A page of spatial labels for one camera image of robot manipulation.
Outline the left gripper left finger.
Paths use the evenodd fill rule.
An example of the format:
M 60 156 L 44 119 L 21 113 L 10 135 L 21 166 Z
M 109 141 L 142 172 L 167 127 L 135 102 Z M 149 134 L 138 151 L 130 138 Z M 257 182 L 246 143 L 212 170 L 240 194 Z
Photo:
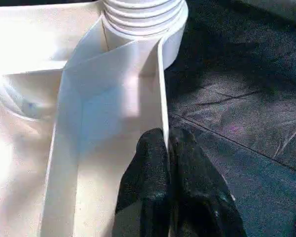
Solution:
M 163 131 L 154 128 L 140 137 L 135 155 L 121 178 L 114 236 L 168 236 L 170 197 L 168 154 Z

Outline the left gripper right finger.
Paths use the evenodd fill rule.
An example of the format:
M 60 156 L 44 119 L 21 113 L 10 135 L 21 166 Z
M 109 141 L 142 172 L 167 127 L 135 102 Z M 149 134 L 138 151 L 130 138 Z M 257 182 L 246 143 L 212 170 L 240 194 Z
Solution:
M 175 234 L 178 237 L 245 237 L 235 200 L 224 177 L 188 130 L 169 133 L 173 163 Z

